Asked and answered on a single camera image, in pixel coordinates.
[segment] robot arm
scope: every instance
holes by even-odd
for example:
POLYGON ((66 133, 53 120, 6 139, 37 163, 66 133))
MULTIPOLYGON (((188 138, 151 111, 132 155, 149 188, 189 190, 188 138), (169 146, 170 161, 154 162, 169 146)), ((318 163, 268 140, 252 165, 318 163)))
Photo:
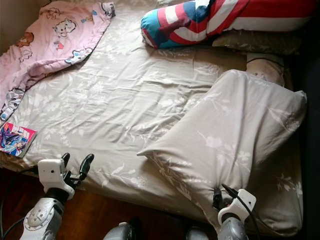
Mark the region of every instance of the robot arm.
POLYGON ((89 154, 82 161, 78 174, 66 171, 70 154, 61 159, 44 159, 38 162, 39 180, 46 193, 26 215, 21 240, 54 240, 62 222, 64 206, 73 198, 76 187, 89 172, 94 159, 89 154))
POLYGON ((256 197, 245 189, 236 191, 225 184, 222 186, 234 199, 227 207, 219 208, 222 203, 221 191, 219 188, 214 190, 213 207, 219 211, 218 222, 221 225, 218 240, 248 240, 244 223, 254 209, 256 197))

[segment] wall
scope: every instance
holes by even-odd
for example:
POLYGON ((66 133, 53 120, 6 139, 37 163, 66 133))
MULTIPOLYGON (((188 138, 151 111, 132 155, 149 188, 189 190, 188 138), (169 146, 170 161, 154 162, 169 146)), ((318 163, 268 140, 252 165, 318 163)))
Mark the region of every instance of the wall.
POLYGON ((15 44, 50 0, 0 0, 0 55, 15 44))

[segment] pink blanket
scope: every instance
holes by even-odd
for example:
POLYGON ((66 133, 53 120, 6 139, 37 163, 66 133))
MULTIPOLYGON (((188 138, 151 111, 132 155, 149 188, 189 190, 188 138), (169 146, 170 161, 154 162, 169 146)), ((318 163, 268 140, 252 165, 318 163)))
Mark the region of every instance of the pink blanket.
POLYGON ((0 120, 10 117, 39 80, 83 61, 113 16, 113 3, 53 1, 42 7, 38 20, 0 57, 0 120))

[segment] wooden floor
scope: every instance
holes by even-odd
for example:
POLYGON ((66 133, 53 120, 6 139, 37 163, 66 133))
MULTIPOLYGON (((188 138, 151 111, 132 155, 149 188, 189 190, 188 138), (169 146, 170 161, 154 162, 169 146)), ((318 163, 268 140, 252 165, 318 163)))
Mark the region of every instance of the wooden floor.
MULTIPOLYGON (((4 195, 13 174, 14 172, 0 168, 0 196, 4 195)), ((37 178, 20 176, 5 202, 4 229, 23 218, 43 195, 43 187, 37 178)), ((118 223, 128 222, 133 218, 138 218, 141 222, 141 240, 183 240, 185 231, 191 225, 204 228, 212 240, 217 238, 210 225, 77 190, 73 199, 66 203, 56 239, 102 240, 118 223)), ((6 240, 17 240, 22 232, 23 226, 20 224, 10 232, 6 240)))

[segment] pillow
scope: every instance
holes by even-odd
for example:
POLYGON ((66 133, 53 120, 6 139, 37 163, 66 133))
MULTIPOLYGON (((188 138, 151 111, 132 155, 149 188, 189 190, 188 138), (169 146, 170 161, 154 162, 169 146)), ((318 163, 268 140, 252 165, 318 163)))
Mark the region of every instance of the pillow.
POLYGON ((187 0, 157 0, 156 1, 156 7, 157 8, 162 8, 162 7, 182 4, 184 2, 187 2, 187 0))
POLYGON ((140 27, 150 46, 171 48, 197 44, 232 29, 295 31, 305 25, 316 6, 316 0, 290 4, 275 0, 192 0, 147 12, 140 27))
POLYGON ((213 41, 212 46, 247 52, 297 55, 301 41, 302 39, 297 32, 231 30, 223 32, 213 41))
POLYGON ((248 52, 246 55, 246 71, 281 87, 285 86, 284 60, 279 56, 248 52))
POLYGON ((236 190, 300 126, 304 92, 292 92, 244 71, 226 71, 201 101, 163 137, 139 152, 218 232, 213 190, 236 190))

